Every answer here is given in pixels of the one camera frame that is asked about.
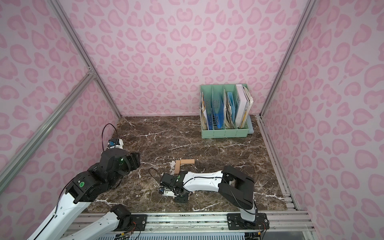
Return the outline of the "wooden block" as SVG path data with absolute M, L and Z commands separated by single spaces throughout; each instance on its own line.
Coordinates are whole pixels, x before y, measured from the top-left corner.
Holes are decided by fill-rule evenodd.
M 184 159 L 180 160 L 180 165 L 194 165 L 195 164 L 195 159 Z
M 175 171 L 174 171 L 175 175 L 178 175 L 180 173 L 180 168 L 181 168 L 181 160 L 176 160 Z

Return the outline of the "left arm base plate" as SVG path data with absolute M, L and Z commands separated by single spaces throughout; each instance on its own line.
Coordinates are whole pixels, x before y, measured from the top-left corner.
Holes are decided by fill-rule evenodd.
M 115 231 L 118 232 L 131 232 L 131 231 L 144 231 L 147 224 L 148 215 L 133 214 L 118 218 L 119 224 Z

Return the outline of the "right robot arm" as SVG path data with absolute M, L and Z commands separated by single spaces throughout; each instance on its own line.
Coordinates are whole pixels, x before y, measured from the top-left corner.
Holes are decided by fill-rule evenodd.
M 159 193 L 173 197 L 176 203 L 187 203 L 196 191 L 216 192 L 239 208 L 242 220 L 255 222 L 257 206 L 254 200 L 255 180 L 232 167 L 214 173 L 181 171 L 177 175 L 163 174 Z

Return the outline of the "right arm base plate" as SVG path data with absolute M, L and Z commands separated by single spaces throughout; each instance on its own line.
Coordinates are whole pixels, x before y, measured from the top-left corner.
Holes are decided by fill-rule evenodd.
M 264 231 L 270 229 L 270 222 L 265 213 L 256 213 L 253 222 L 243 220 L 241 214 L 227 214 L 229 230 L 258 230 Z

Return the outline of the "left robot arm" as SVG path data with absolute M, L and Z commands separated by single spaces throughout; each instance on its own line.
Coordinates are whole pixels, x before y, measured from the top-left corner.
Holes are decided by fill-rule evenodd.
M 114 187 L 122 177 L 140 167 L 140 154 L 113 148 L 102 152 L 101 160 L 77 174 L 63 189 L 57 205 L 30 240 L 58 240 L 77 216 L 100 194 Z

